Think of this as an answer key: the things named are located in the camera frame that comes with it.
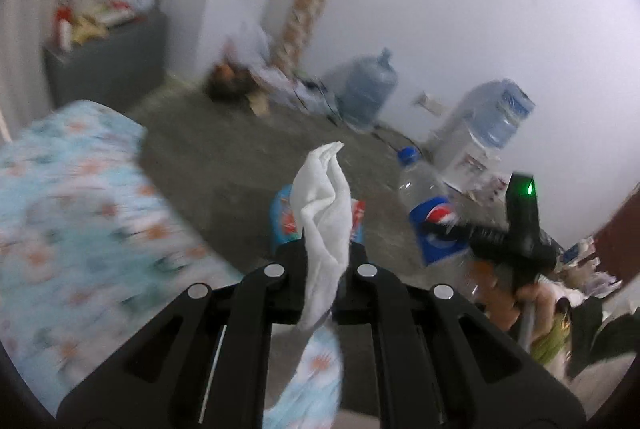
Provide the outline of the person right hand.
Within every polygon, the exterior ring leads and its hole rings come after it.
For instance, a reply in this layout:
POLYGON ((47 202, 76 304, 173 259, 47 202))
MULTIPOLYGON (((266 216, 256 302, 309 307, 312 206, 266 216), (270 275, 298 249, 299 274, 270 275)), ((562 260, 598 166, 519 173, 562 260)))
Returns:
POLYGON ((478 300, 486 307, 488 317, 502 331, 508 331, 520 318, 518 305, 533 302, 535 305, 535 322, 532 340, 547 336, 554 322, 555 295, 546 284, 536 283, 510 293, 498 284, 494 267, 486 261, 473 261, 470 275, 478 286, 478 300))

